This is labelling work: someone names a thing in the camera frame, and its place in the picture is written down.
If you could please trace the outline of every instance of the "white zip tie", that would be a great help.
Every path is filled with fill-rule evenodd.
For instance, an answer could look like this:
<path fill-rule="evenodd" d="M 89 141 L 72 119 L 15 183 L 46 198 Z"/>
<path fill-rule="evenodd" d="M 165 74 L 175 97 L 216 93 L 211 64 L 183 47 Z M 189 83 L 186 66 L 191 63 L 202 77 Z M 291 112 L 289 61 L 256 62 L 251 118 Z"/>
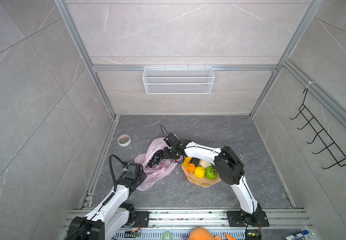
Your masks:
<path fill-rule="evenodd" d="M 305 88 L 308 88 L 309 84 L 311 84 L 311 83 L 317 83 L 317 82 L 309 81 L 309 83 L 306 85 Z"/>

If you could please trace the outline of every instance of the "orange plush toy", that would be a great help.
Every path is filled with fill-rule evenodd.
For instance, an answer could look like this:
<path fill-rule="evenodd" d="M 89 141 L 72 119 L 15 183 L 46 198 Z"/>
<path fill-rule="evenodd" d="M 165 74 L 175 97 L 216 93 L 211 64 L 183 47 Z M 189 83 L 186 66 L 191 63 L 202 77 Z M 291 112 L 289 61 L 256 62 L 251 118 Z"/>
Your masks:
<path fill-rule="evenodd" d="M 228 240 L 236 240 L 229 234 L 225 233 Z M 197 228 L 190 233 L 189 240 L 221 240 L 220 236 L 214 236 L 205 228 Z"/>

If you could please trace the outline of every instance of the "wire mesh basket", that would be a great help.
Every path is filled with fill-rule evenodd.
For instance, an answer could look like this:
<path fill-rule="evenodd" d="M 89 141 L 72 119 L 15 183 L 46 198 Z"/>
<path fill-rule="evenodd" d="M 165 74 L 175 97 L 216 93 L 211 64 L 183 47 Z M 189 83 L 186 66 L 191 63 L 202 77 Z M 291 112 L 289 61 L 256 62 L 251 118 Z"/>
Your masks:
<path fill-rule="evenodd" d="M 210 93 L 214 73 L 211 67 L 147 67 L 142 80 L 147 94 Z"/>

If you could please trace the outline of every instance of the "black hook rack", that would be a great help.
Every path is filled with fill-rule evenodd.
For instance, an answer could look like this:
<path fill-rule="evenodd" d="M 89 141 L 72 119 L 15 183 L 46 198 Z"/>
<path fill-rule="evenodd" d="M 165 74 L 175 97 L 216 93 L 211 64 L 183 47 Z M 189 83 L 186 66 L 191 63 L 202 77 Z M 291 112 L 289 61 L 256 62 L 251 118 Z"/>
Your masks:
<path fill-rule="evenodd" d="M 307 143 L 308 143 L 308 144 L 312 144 L 312 143 L 315 141 L 315 139 L 316 139 L 317 137 L 319 137 L 320 140 L 322 141 L 322 143 L 323 143 L 324 146 L 325 146 L 324 149 L 322 149 L 321 151 L 316 152 L 316 153 L 313 152 L 313 154 L 319 154 L 320 152 L 322 152 L 322 151 L 324 151 L 325 149 L 327 149 L 327 150 L 329 151 L 329 153 L 332 155 L 332 157 L 334 158 L 334 160 L 336 161 L 335 164 L 333 164 L 333 165 L 331 165 L 331 166 L 329 166 L 329 167 L 322 167 L 322 169 L 328 169 L 328 168 L 331 168 L 331 167 L 333 167 L 333 166 L 335 166 L 335 165 L 338 165 L 338 166 L 340 166 L 340 167 L 345 166 L 345 165 L 346 165 L 346 162 L 343 163 L 343 161 L 346 160 L 346 155 L 342 152 L 342 150 L 341 150 L 340 147 L 336 144 L 336 142 L 332 139 L 332 137 L 330 136 L 330 134 L 325 130 L 325 128 L 320 124 L 320 122 L 314 117 L 314 115 L 309 111 L 309 109 L 308 109 L 308 108 L 305 106 L 305 104 L 304 104 L 304 103 L 305 103 L 306 94 L 308 93 L 308 89 L 305 88 L 304 91 L 303 91 L 303 93 L 305 93 L 304 100 L 302 101 L 301 106 L 298 108 L 299 113 L 297 114 L 297 116 L 295 116 L 295 118 L 298 117 L 298 116 L 301 114 L 301 115 L 306 119 L 307 123 L 306 123 L 303 127 L 297 128 L 297 129 L 298 129 L 298 130 L 301 130 L 301 129 L 303 129 L 304 127 L 306 127 L 307 125 L 310 125 L 310 126 L 312 127 L 312 129 L 314 130 L 314 132 L 316 133 L 316 135 L 314 136 L 313 141 L 307 142 Z M 311 118 L 310 120 L 308 120 L 308 119 L 305 117 L 305 115 L 303 114 L 302 111 L 304 111 L 304 110 L 306 110 L 306 111 L 312 116 L 312 118 Z M 316 121 L 316 122 L 318 123 L 318 125 L 321 127 L 321 130 L 318 131 L 318 132 L 316 131 L 316 127 L 313 127 L 312 124 L 310 123 L 313 119 L 315 119 L 315 121 Z M 327 144 L 324 142 L 324 140 L 323 140 L 322 137 L 320 136 L 320 134 L 322 134 L 323 132 L 325 132 L 325 134 L 326 134 L 327 136 L 329 136 L 330 140 L 332 141 L 331 144 L 327 145 Z M 333 146 L 333 145 L 336 146 L 336 147 L 340 150 L 340 152 L 342 153 L 342 155 L 344 156 L 344 158 L 343 158 L 342 160 L 339 160 L 339 161 L 338 161 L 338 160 L 336 159 L 336 157 L 333 155 L 333 153 L 330 151 L 329 147 L 330 147 L 330 146 Z"/>

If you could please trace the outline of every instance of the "roll of tape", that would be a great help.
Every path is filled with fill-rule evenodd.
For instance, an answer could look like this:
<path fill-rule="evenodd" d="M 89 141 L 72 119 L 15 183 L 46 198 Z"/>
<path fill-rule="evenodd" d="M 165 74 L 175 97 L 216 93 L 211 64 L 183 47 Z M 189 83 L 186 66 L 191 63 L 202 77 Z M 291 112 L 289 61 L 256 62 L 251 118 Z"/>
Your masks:
<path fill-rule="evenodd" d="M 129 139 L 126 143 L 120 143 L 120 142 L 119 142 L 119 141 L 121 141 L 122 138 L 126 138 L 126 137 Z M 129 144 L 130 144 L 130 141 L 131 141 L 130 136 L 127 135 L 127 134 L 122 134 L 121 136 L 119 136 L 119 137 L 117 138 L 118 145 L 120 145 L 121 147 L 124 147 L 124 146 L 129 145 Z"/>

